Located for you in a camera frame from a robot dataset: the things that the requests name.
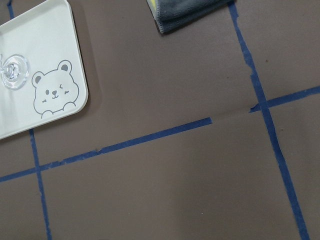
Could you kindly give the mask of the grey folded cloth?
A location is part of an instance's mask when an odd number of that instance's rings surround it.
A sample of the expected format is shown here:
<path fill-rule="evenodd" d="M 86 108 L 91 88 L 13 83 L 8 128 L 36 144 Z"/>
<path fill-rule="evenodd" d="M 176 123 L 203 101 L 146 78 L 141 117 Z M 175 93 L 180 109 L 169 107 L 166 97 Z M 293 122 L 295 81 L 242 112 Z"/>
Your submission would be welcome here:
<path fill-rule="evenodd" d="M 167 34 L 230 3 L 229 0 L 147 0 L 161 34 Z"/>

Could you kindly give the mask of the cream bear tray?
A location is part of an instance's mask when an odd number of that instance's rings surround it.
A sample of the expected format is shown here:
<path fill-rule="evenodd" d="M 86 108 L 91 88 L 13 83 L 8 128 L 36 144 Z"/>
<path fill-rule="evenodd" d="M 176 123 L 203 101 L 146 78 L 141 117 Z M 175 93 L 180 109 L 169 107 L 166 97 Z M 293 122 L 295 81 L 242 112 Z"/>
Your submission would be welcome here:
<path fill-rule="evenodd" d="M 18 90 L 0 81 L 2 139 L 81 111 L 88 87 L 70 4 L 46 0 L 0 27 L 0 62 L 28 60 L 29 76 Z"/>

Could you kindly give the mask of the clear wine glass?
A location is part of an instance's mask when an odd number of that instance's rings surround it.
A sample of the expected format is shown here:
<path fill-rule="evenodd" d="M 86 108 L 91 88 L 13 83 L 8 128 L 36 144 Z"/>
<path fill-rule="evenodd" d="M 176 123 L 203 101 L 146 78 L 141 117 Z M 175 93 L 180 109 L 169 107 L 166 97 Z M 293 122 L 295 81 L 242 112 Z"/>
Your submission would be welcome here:
<path fill-rule="evenodd" d="M 14 54 L 0 63 L 0 80 L 10 90 L 21 89 L 27 82 L 29 73 L 29 62 L 23 55 Z"/>

